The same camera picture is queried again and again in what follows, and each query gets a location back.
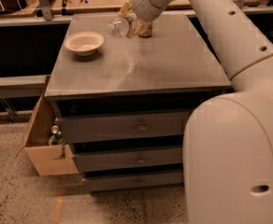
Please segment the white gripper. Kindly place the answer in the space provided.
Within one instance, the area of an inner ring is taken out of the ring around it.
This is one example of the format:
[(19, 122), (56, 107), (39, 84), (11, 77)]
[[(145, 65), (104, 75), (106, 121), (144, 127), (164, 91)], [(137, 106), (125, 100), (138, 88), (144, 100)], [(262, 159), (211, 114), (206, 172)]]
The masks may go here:
[(117, 16), (124, 17), (135, 12), (138, 19), (128, 18), (128, 38), (139, 36), (152, 21), (156, 20), (174, 0), (127, 0), (120, 8)]

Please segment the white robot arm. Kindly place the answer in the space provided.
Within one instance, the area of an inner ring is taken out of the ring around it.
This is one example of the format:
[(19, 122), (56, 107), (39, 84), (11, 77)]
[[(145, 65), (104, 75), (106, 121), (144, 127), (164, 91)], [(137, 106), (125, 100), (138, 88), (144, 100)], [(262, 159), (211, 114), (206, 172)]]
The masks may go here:
[[(128, 0), (137, 24), (174, 0)], [(189, 117), (183, 140), (188, 224), (273, 224), (273, 44), (232, 0), (189, 0), (233, 92)]]

